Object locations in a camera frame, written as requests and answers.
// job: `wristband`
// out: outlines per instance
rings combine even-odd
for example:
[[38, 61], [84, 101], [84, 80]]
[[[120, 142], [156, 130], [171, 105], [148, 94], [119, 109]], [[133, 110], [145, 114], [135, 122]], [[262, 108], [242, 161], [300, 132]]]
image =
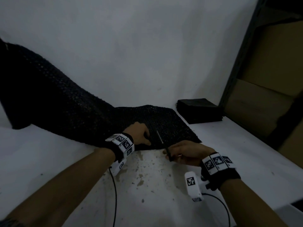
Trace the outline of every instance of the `wristband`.
[[228, 179], [241, 179], [236, 166], [226, 155], [217, 152], [207, 156], [200, 162], [201, 179], [208, 180], [207, 189], [220, 190], [221, 185]]
[[130, 134], [122, 132], [105, 140], [105, 148], [111, 149], [119, 163], [134, 151], [134, 140]]

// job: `black cable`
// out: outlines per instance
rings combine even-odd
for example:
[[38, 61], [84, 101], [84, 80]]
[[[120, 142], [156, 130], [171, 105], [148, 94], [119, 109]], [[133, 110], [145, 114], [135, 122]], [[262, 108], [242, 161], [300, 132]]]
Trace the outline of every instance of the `black cable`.
[[222, 203], [222, 205], [224, 205], [224, 208], [226, 209], [226, 212], [227, 212], [227, 215], [228, 215], [228, 223], [229, 223], [229, 227], [230, 227], [230, 216], [229, 216], [229, 212], [228, 212], [228, 209], [227, 209], [226, 205], [225, 205], [219, 198], [217, 198], [217, 197], [214, 196], [214, 195], [211, 195], [211, 194], [209, 194], [209, 193], [202, 193], [202, 195], [208, 195], [208, 196], [211, 196], [211, 197], [213, 197], [213, 198], [216, 198], [219, 202]]
[[115, 227], [115, 222], [116, 222], [116, 213], [117, 213], [117, 189], [116, 189], [116, 183], [115, 183], [115, 180], [114, 180], [114, 176], [112, 175], [112, 172], [111, 172], [111, 169], [109, 169], [109, 172], [112, 176], [112, 179], [113, 179], [113, 183], [114, 183], [114, 187], [115, 187], [115, 195], [116, 195], [116, 206], [115, 206], [115, 217], [114, 217], [114, 223], [113, 223], [113, 227]]

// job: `person's left hand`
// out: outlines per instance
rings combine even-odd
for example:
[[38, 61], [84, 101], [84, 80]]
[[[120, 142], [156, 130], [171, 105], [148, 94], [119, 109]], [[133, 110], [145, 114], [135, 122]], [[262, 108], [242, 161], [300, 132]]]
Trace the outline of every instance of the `person's left hand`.
[[149, 137], [149, 130], [144, 123], [135, 122], [123, 132], [132, 136], [135, 145], [142, 143], [149, 146], [151, 145], [150, 141], [144, 137], [144, 133]]

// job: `bubble wrap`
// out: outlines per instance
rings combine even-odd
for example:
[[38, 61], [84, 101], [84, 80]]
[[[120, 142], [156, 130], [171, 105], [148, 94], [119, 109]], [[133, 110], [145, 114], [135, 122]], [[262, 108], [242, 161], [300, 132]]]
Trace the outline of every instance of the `bubble wrap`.
[[150, 130], [152, 146], [162, 149], [182, 140], [201, 142], [176, 112], [145, 105], [113, 107], [85, 91], [40, 55], [25, 47], [4, 44], [0, 100], [14, 129], [34, 124], [52, 133], [102, 147], [104, 140], [138, 121]]

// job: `black wristband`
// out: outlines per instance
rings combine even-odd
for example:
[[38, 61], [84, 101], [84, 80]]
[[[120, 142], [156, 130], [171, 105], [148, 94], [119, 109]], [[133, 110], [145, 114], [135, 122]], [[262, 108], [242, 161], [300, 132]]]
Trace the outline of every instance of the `black wristband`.
[[[226, 164], [227, 166], [233, 164], [230, 161], [230, 159], [228, 159], [228, 160], [230, 161], [231, 164], [226, 163], [225, 159], [223, 160], [222, 157], [221, 157], [221, 160], [223, 161], [222, 164]], [[214, 162], [212, 162], [212, 163], [213, 163], [214, 167], [219, 168], [218, 167], [218, 166], [220, 166], [219, 164], [217, 165]], [[216, 189], [220, 190], [221, 185], [228, 179], [241, 179], [240, 175], [238, 174], [238, 172], [236, 171], [235, 168], [228, 168], [225, 166], [226, 169], [217, 171], [216, 173], [210, 175], [209, 169], [207, 169], [207, 167], [205, 166], [205, 164], [203, 163], [202, 160], [200, 162], [200, 167], [201, 167], [201, 175], [204, 178], [203, 181], [206, 181], [206, 180], [209, 181], [209, 184], [206, 185], [206, 188], [211, 189], [212, 191], [215, 191]]]
[[[132, 143], [134, 143], [134, 139], [132, 138], [132, 136], [131, 136], [130, 134], [127, 134], [127, 133], [124, 133], [124, 132], [122, 132], [122, 134], [125, 135], [126, 137], [128, 137], [129, 140], [130, 140]], [[111, 142], [111, 141], [110, 141], [110, 142], [107, 141], [107, 142], [104, 142], [104, 143], [103, 143], [102, 147], [108, 148], [108, 149], [112, 150], [112, 152], [113, 152], [113, 153], [115, 154], [115, 156], [116, 156], [115, 161], [121, 162], [121, 161], [123, 160], [124, 154], [123, 154], [123, 151], [120, 150], [120, 148], [119, 148], [118, 145], [114, 144], [114, 143]]]

